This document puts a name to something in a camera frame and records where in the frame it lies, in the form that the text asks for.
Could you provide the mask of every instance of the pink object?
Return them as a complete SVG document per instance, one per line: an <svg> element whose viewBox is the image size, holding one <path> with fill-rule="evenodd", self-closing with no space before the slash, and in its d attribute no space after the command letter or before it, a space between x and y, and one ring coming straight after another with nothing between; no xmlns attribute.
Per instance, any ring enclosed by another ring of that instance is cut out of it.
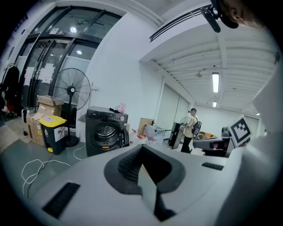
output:
<svg viewBox="0 0 283 226"><path fill-rule="evenodd" d="M120 113L124 114L126 110L126 104L120 103L117 107L115 107L116 111L119 111Z"/></svg>

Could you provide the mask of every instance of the white shirt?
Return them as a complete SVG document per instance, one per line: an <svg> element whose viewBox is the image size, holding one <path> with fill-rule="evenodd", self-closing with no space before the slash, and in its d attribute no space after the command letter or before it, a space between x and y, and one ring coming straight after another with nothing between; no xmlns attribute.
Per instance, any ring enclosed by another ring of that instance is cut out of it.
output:
<svg viewBox="0 0 283 226"><path fill-rule="evenodd" d="M192 116L190 122L187 124L187 127L186 127L186 131L184 134L186 137L190 137L190 138L194 137L194 134L192 133L191 129L193 128L194 124L197 123L198 120L199 120L199 117Z"/></svg>

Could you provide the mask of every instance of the fluorescent light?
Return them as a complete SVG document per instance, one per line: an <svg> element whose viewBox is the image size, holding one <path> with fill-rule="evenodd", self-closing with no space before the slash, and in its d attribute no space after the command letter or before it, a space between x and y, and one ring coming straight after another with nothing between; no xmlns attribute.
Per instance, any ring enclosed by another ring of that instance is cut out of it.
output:
<svg viewBox="0 0 283 226"><path fill-rule="evenodd" d="M76 33L76 28L74 26L70 27L70 31Z"/></svg>
<svg viewBox="0 0 283 226"><path fill-rule="evenodd" d="M218 93L219 90L219 73L212 73L213 92Z"/></svg>

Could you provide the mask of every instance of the person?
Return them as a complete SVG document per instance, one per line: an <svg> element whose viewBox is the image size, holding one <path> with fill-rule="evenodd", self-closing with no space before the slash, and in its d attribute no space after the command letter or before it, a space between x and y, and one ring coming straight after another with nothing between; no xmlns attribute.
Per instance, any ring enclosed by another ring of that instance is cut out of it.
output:
<svg viewBox="0 0 283 226"><path fill-rule="evenodd" d="M239 25L255 28L265 27L246 2L245 0L211 0L213 7L226 26L230 28L237 28Z"/></svg>
<svg viewBox="0 0 283 226"><path fill-rule="evenodd" d="M192 133L192 128L194 124L197 123L197 121L199 120L198 116L196 115L195 108L192 108L189 112L191 113L192 118L190 122L187 124L186 131L184 134L184 143L181 149L181 152L186 152L186 153L191 153L189 144L191 142L191 139L194 138L194 134Z"/></svg>

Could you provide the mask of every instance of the backpack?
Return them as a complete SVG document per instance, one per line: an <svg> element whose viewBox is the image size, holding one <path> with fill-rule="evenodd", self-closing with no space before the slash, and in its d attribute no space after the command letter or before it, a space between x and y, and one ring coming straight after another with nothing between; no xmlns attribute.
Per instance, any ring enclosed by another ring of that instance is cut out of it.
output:
<svg viewBox="0 0 283 226"><path fill-rule="evenodd" d="M197 119L197 117L194 117L196 118L197 122L193 125L193 128L191 129L191 132L197 136L200 132L200 128L202 126L202 123Z"/></svg>

